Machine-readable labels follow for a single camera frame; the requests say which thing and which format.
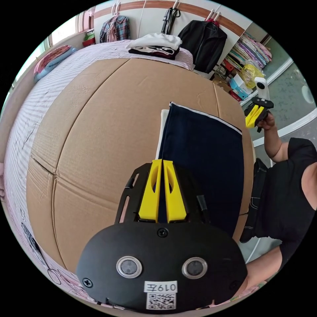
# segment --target black jacket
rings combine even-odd
[[[224,49],[227,34],[212,22],[191,21],[178,35],[181,47],[194,57],[195,69],[210,73],[217,64]]]

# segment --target qr code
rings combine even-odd
[[[147,293],[146,309],[176,309],[176,293]]]

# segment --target yellow plastic bag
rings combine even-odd
[[[254,79],[256,77],[264,78],[265,75],[255,62],[247,60],[240,72],[240,76],[245,85],[248,88],[253,89],[255,87]]]

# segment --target label sticker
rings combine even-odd
[[[176,293],[147,293],[146,309],[170,310],[176,309]]]
[[[145,293],[177,293],[177,281],[169,282],[144,282]]]

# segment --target white folded cloth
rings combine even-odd
[[[158,138],[158,148],[156,150],[156,157],[155,159],[159,159],[159,150],[161,148],[161,143],[162,143],[162,137],[163,137],[163,131],[164,131],[164,127],[165,127],[165,123],[166,123],[166,119],[167,119],[167,116],[168,116],[168,112],[169,110],[162,110],[161,111],[161,127],[159,129],[159,138]]]
[[[173,50],[177,50],[181,45],[182,40],[175,35],[167,35],[161,33],[147,34],[139,39],[131,41],[126,48],[131,49],[135,46],[165,46]]]

